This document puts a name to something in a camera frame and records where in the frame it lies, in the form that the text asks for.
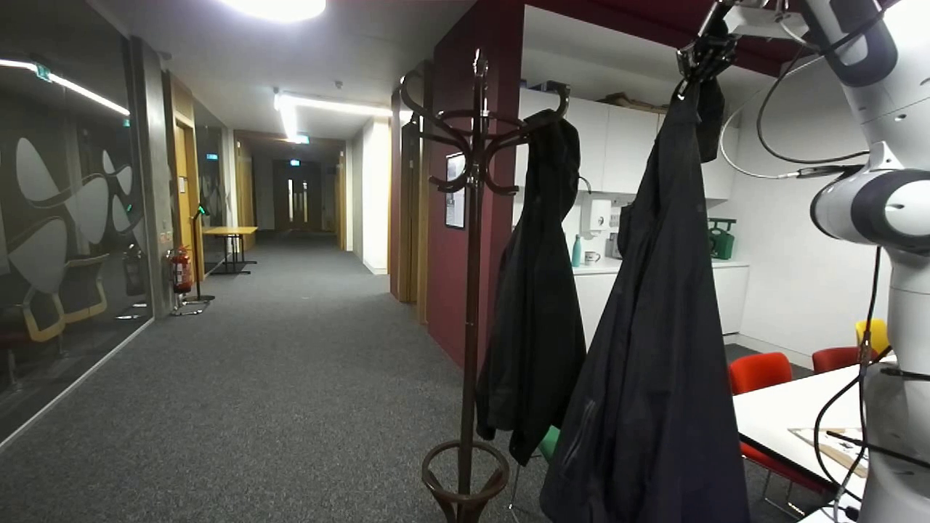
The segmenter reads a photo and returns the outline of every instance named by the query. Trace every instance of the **glass partition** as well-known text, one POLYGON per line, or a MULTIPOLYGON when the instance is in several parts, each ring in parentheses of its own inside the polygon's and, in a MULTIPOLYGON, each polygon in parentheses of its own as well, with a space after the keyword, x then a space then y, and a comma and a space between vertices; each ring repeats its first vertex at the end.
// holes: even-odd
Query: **glass partition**
POLYGON ((124 39, 86 2, 0 7, 0 439, 149 320, 124 39))

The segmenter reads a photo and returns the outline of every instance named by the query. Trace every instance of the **floor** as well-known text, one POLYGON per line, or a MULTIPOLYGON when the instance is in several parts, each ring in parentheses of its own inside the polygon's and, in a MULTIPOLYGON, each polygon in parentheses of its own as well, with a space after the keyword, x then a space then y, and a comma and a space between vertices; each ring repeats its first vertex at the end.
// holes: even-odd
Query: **floor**
MULTIPOLYGON (((458 434, 458 368, 355 256, 263 239, 253 259, 0 447, 0 521, 445 521, 422 460, 458 434)), ((483 521, 512 523, 509 495, 535 521, 542 473, 483 521)), ((753 521, 795 521, 755 503, 760 479, 746 464, 753 521)))

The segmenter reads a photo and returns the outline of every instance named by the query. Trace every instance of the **desk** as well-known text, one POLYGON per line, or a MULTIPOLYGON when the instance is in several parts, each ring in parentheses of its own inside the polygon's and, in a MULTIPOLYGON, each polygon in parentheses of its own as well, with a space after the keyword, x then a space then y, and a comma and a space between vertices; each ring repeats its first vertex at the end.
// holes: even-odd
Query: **desk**
MULTIPOLYGON (((795 467, 826 479, 816 464, 813 445, 800 439, 795 428, 813 428, 816 413, 821 405, 842 389, 856 376, 856 365, 845 365, 837 373, 811 376, 802 381, 786 381, 779 386, 731 394, 736 425, 741 439, 766 447, 770 454, 794 461, 795 467)), ((856 428, 856 393, 848 389, 821 419, 821 428, 856 428)), ((845 467, 833 460, 821 455, 826 467, 842 479, 845 467)), ((863 495, 866 479, 850 477, 848 490, 863 495)))
POLYGON ((255 235, 259 227, 202 227, 199 233, 223 239, 223 264, 228 264, 233 272, 244 272, 244 239, 255 235))

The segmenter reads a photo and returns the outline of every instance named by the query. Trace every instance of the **black coat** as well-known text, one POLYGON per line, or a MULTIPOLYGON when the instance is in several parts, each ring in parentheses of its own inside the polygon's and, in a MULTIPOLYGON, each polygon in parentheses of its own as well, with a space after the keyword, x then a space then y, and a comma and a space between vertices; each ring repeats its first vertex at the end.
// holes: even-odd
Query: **black coat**
POLYGON ((539 495, 554 523, 750 521, 695 127, 691 91, 621 211, 621 271, 539 495))
POLYGON ((579 131, 542 111, 528 118, 523 214, 499 259, 490 336, 476 386, 476 434, 515 429, 526 464, 561 425, 584 360, 574 277, 561 233, 579 193, 579 131))

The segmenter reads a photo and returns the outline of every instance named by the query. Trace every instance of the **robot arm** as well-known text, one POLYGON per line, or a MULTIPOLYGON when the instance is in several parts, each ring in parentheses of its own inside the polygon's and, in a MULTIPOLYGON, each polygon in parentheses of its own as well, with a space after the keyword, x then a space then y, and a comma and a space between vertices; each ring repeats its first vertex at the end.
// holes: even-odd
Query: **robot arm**
MULTIPOLYGON (((721 39, 802 39, 842 84, 869 139, 869 163, 829 182, 813 223, 840 242, 878 245, 893 259, 890 332, 898 365, 866 376, 869 445, 930 460, 930 0, 721 0, 680 59, 685 82, 721 39)), ((869 455, 861 521, 930 521, 930 471, 869 455)))

